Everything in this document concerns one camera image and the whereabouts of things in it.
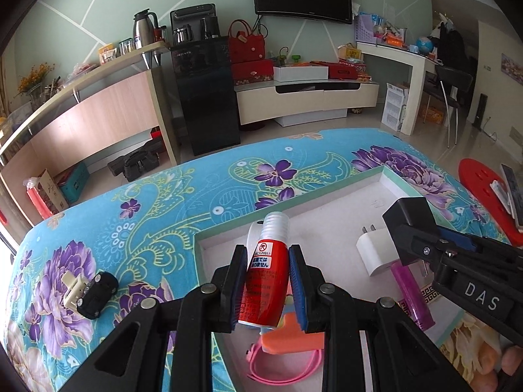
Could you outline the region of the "person's right hand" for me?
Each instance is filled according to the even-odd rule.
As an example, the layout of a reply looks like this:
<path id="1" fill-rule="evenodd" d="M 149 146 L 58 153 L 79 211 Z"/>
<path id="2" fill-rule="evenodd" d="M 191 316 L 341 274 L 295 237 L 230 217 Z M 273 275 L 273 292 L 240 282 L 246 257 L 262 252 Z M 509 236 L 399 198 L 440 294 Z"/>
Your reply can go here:
<path id="1" fill-rule="evenodd" d="M 522 348 L 517 345 L 502 350 L 500 334 L 484 326 L 472 330 L 467 358 L 472 368 L 469 384 L 473 391 L 496 391 L 499 371 L 512 376 L 522 363 Z"/>

